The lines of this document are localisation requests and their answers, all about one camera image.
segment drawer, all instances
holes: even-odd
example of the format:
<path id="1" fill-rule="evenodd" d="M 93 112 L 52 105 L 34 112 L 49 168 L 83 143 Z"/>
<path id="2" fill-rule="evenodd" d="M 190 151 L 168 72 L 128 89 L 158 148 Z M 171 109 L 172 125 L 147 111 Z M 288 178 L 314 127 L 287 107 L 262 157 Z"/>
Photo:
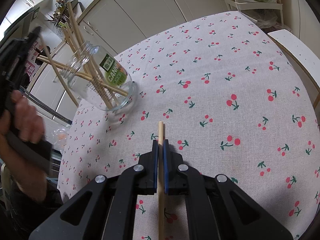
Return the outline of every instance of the drawer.
<path id="1" fill-rule="evenodd" d="M 107 44 L 97 33 L 95 33 L 87 23 L 82 21 L 79 28 L 85 41 L 90 42 L 94 46 L 99 45 L 104 47 L 106 51 L 108 51 L 113 57 L 117 55 L 117 53 L 109 46 L 109 44 Z"/>

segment glass jar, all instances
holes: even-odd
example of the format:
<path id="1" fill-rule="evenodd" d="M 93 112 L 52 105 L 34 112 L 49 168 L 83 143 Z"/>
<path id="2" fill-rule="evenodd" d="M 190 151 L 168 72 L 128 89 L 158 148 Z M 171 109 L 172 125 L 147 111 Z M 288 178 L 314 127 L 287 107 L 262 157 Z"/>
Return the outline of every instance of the glass jar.
<path id="1" fill-rule="evenodd" d="M 100 70 L 100 73 L 95 70 L 96 79 L 84 72 L 84 68 L 88 70 L 89 67 Z M 74 53 L 61 75 L 67 79 L 71 90 L 103 111 L 123 108 L 133 93 L 130 74 L 102 46 L 93 46 L 88 41 Z M 107 96 L 110 105 L 103 99 L 103 94 Z"/>

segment handle grip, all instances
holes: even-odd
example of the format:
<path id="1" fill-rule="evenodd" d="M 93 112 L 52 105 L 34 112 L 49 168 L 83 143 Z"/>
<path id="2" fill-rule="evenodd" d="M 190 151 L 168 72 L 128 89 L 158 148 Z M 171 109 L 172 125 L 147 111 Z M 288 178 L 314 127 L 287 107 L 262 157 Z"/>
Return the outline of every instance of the handle grip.
<path id="1" fill-rule="evenodd" d="M 51 143 L 44 138 L 37 144 L 23 142 L 19 138 L 19 130 L 14 126 L 14 104 L 11 101 L 11 93 L 7 96 L 5 108 L 11 114 L 10 130 L 6 135 L 8 144 L 19 155 L 35 164 L 49 175 L 51 171 Z"/>

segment chair backrest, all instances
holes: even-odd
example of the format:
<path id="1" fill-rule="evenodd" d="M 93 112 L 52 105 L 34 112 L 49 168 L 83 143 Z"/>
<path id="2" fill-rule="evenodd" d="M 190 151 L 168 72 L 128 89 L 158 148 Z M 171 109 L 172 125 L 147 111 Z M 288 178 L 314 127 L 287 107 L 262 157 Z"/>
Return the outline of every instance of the chair backrest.
<path id="1" fill-rule="evenodd" d="M 1 184 L 5 209 L 8 211 L 11 207 L 10 190 L 11 190 L 11 174 L 5 163 L 1 166 Z"/>

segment finger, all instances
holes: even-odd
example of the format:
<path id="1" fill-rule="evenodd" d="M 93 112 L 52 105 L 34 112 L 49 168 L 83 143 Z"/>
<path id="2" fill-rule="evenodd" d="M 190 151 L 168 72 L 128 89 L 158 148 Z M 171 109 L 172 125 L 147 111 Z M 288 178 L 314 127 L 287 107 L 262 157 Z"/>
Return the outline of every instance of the finger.
<path id="1" fill-rule="evenodd" d="M 15 107 L 14 113 L 14 125 L 17 129 L 21 130 L 23 117 L 26 116 L 26 111 L 28 109 L 28 100 L 26 98 L 21 98 Z"/>
<path id="2" fill-rule="evenodd" d="M 14 90 L 11 93 L 11 100 L 13 103 L 17 103 L 23 97 L 22 93 L 18 90 Z"/>
<path id="3" fill-rule="evenodd" d="M 28 142 L 31 138 L 34 121 L 37 117 L 37 111 L 34 106 L 28 106 L 28 110 L 23 116 L 19 137 L 22 141 Z"/>
<path id="4" fill-rule="evenodd" d="M 8 110 L 4 110 L 0 119 L 0 134 L 6 135 L 10 128 L 10 113 Z"/>
<path id="5" fill-rule="evenodd" d="M 43 120 L 41 116 L 37 115 L 36 119 L 34 120 L 30 142 L 34 144 L 38 143 L 41 140 L 43 135 L 44 135 Z"/>

